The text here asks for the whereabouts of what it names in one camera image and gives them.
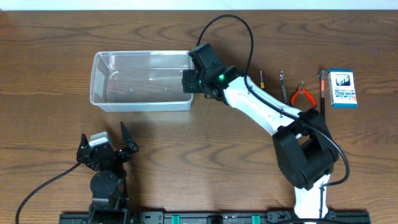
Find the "clear plastic container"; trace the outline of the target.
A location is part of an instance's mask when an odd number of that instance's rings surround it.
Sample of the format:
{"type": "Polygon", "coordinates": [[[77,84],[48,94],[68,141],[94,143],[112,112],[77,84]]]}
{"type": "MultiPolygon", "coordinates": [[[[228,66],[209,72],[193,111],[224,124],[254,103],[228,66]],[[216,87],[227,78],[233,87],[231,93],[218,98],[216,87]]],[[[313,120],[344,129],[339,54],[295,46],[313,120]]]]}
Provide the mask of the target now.
{"type": "Polygon", "coordinates": [[[90,102],[105,112],[188,111],[193,94],[183,92],[182,76],[192,68],[186,50],[98,52],[90,102]]]}

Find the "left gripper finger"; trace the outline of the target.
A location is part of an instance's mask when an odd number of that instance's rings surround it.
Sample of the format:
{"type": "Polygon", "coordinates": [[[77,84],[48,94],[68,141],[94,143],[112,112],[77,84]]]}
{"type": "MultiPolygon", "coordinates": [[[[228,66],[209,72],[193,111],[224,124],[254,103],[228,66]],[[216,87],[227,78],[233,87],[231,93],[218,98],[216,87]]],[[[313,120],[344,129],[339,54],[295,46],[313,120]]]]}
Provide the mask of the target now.
{"type": "Polygon", "coordinates": [[[79,145],[79,153],[84,153],[87,149],[90,148],[87,137],[84,133],[81,134],[81,141],[79,145]]]}
{"type": "Polygon", "coordinates": [[[136,144],[136,142],[133,140],[131,135],[129,134],[129,131],[127,130],[125,124],[123,121],[120,122],[121,125],[121,134],[123,141],[127,148],[129,149],[130,153],[135,153],[139,151],[139,146],[136,144]]]}

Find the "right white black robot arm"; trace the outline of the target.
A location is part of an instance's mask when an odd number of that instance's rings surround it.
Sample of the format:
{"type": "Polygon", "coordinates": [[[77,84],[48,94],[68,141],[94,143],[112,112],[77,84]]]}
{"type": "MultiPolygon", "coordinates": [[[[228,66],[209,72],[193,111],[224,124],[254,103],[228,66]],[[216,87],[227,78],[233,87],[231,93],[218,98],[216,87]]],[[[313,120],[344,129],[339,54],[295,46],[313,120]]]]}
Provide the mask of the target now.
{"type": "Polygon", "coordinates": [[[210,44],[188,55],[195,68],[183,72],[183,92],[221,101],[261,126],[272,136],[279,169],[295,187],[296,216],[326,217],[326,187],[339,154],[321,114],[275,99],[238,67],[225,67],[210,44]]]}

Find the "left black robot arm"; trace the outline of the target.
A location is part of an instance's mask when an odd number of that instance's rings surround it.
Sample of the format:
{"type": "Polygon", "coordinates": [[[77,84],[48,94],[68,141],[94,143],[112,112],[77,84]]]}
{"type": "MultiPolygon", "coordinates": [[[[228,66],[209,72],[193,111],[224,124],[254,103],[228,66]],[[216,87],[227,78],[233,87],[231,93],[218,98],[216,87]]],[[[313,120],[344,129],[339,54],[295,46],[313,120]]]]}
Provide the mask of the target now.
{"type": "Polygon", "coordinates": [[[87,223],[138,223],[137,212],[128,209],[129,202],[124,163],[139,151],[138,145],[129,134],[125,124],[121,134],[126,146],[114,150],[106,132],[86,138],[81,135],[76,160],[96,172],[90,182],[93,194],[87,223]]]}

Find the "blue white screw box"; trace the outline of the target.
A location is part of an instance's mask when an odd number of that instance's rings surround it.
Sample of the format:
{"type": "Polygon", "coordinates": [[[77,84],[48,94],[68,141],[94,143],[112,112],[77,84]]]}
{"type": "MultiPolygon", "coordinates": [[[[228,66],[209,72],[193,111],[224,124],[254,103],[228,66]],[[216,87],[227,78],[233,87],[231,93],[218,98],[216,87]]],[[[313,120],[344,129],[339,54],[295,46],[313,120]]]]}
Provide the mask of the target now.
{"type": "Polygon", "coordinates": [[[333,108],[357,108],[353,71],[346,68],[329,68],[331,106],[333,108]]]}

